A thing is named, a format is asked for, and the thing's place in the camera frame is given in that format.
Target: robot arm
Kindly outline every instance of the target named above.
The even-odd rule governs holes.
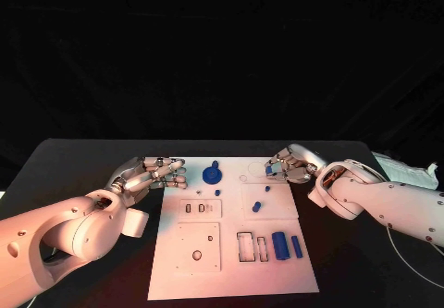
[[[267,177],[305,183],[318,176],[311,200],[345,219],[364,210],[387,227],[444,246],[444,193],[398,182],[355,160],[326,164],[318,153],[292,144],[266,164]]]
[[[104,189],[0,221],[0,303],[16,307],[116,245],[120,233],[140,237],[148,213],[132,209],[149,189],[187,188],[185,161],[133,158]],[[42,260],[41,241],[58,253]]]

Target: white cable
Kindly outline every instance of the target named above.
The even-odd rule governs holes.
[[[31,305],[32,305],[32,303],[35,302],[35,299],[37,299],[38,297],[35,296],[35,298],[32,299],[32,301],[31,301],[31,303],[28,304],[28,306],[27,306],[27,308],[31,308]]]
[[[387,233],[388,233],[388,238],[391,239],[391,228],[387,227]],[[420,273],[419,271],[413,268],[413,266],[407,263],[407,261],[404,260],[404,257],[401,256],[401,253],[397,249],[397,246],[396,246],[396,243],[394,243],[394,240],[391,239],[391,245],[396,249],[396,252],[398,253],[398,256],[401,258],[401,260],[404,261],[404,263],[407,264],[407,266],[410,267],[410,269],[419,274],[419,276],[426,279],[432,284],[435,284],[437,287],[440,287],[442,289],[444,289],[444,286],[442,286],[440,284],[437,284],[436,282],[433,282],[429,278],[426,278]]]
[[[444,252],[443,250],[437,247],[437,245],[435,243],[430,243],[435,247],[435,249],[439,251],[439,253],[444,256]]]

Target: rectangular hole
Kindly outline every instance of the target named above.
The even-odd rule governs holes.
[[[240,262],[254,262],[254,246],[253,246],[253,233],[238,233],[238,244],[240,244]]]
[[[267,245],[264,237],[257,238],[257,245],[260,250],[260,260],[262,262],[269,262]]]

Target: table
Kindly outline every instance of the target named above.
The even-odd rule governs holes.
[[[0,219],[103,188],[114,169],[135,156],[272,157],[300,143],[332,162],[354,158],[384,173],[367,145],[354,141],[113,141],[48,139],[8,189]],[[164,191],[136,205],[151,213],[140,239],[122,236],[116,249],[40,295],[38,307],[442,307],[444,290],[400,260],[387,229],[364,212],[354,221],[318,207],[313,186],[292,184],[321,293],[148,302]],[[417,270],[444,283],[444,263],[433,247],[394,232]]]

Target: black backdrop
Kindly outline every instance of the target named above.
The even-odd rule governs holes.
[[[11,1],[2,186],[51,137],[349,139],[440,162],[443,15],[440,1]]]

